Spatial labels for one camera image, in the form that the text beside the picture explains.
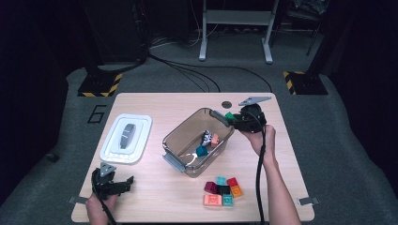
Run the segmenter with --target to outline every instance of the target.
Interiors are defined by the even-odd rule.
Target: colored block
[[[213,134],[213,137],[211,138],[211,144],[210,144],[210,146],[211,147],[217,147],[217,145],[219,145],[219,142],[220,142],[220,140],[219,140],[219,135],[218,134]]]
[[[217,185],[217,194],[219,195],[231,194],[231,188],[229,186]]]
[[[234,196],[234,198],[237,198],[237,197],[243,195],[242,190],[240,189],[240,186],[231,187],[231,192],[232,192],[232,195]]]
[[[226,183],[227,183],[230,187],[238,186],[237,179],[236,179],[235,177],[232,177],[232,178],[226,180]]]
[[[207,154],[208,154],[208,151],[204,146],[200,145],[199,147],[196,148],[196,155],[198,157],[203,157],[203,156],[206,156]]]
[[[223,177],[223,176],[217,176],[216,184],[217,185],[221,185],[221,186],[225,186],[226,185],[226,178]]]
[[[209,193],[212,193],[212,194],[217,194],[217,185],[216,185],[216,183],[214,183],[212,181],[206,182],[205,191],[207,191]]]
[[[203,205],[205,206],[222,206],[221,195],[205,195],[203,197]]]
[[[224,206],[232,206],[234,205],[234,197],[232,195],[222,195],[222,205]]]

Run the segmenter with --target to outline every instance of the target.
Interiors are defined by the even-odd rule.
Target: container handle
[[[226,127],[229,128],[229,123],[228,121],[225,119],[225,116],[222,115],[220,112],[218,111],[214,111],[214,110],[210,110],[210,115],[216,119],[218,119],[220,122],[222,122]]]
[[[184,165],[181,165],[179,161],[177,161],[170,153],[166,153],[166,155],[163,156],[164,160],[166,160],[174,169],[176,169],[178,172],[183,173],[185,172],[185,167]]]

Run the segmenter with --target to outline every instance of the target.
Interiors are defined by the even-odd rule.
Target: human arm
[[[265,125],[265,132],[266,153],[264,154],[263,167],[266,170],[268,181],[269,224],[301,224],[298,211],[284,183],[278,161],[275,157],[275,128],[271,125]],[[262,132],[242,132],[242,134],[248,138],[254,152],[260,156],[263,144]]]
[[[107,200],[103,201],[111,213],[114,212],[116,200],[117,195],[111,195]],[[106,216],[100,200],[94,193],[92,193],[90,198],[85,202],[85,208],[87,209],[90,225],[108,225],[108,216]]]

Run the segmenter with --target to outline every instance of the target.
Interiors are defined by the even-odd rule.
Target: pink block
[[[203,205],[205,206],[222,206],[221,195],[205,195],[203,197]]]

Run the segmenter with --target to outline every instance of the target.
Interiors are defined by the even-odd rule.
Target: white lid
[[[128,145],[120,146],[126,125],[134,126],[133,134],[129,137]],[[106,162],[132,164],[137,162],[146,146],[146,141],[152,127],[152,118],[148,115],[120,114],[112,124],[100,150],[100,159]]]

